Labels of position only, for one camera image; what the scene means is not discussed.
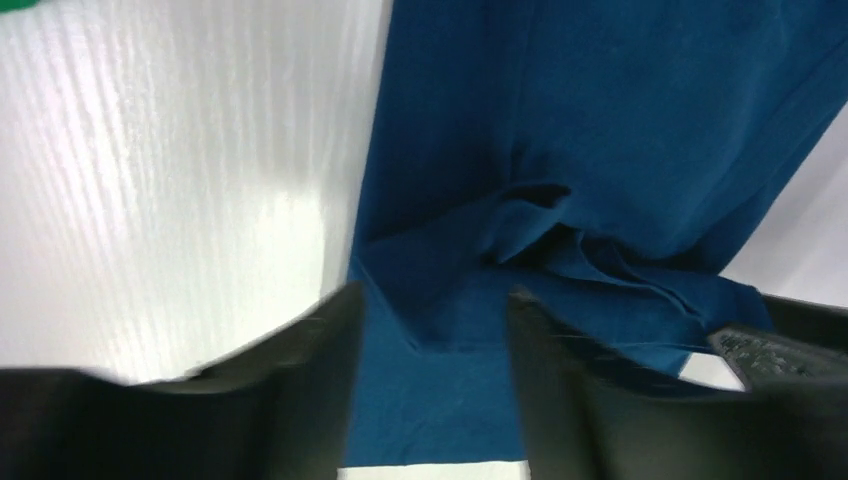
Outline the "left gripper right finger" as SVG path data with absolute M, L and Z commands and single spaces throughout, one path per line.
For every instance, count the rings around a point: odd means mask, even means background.
M 508 342 L 534 479 L 843 479 L 847 378 L 718 390 L 644 367 L 511 293 Z

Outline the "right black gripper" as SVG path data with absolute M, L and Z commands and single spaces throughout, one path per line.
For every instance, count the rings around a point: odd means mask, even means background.
M 847 309 L 763 297 L 775 329 L 731 324 L 708 342 L 747 390 L 796 379 L 847 378 Z

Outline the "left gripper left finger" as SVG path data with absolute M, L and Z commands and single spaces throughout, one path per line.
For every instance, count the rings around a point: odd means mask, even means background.
M 333 479 L 362 345 L 361 284 L 183 380 L 1 373 L 5 479 Z

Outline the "blue t shirt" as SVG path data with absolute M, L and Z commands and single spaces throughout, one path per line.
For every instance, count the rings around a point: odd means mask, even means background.
M 507 298 L 674 375 L 847 100 L 843 1 L 397 1 L 350 275 L 349 467 L 524 456 Z

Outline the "green folded t shirt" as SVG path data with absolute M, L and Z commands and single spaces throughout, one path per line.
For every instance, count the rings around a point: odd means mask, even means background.
M 0 13 L 5 14 L 32 8 L 38 3 L 39 0 L 0 0 Z

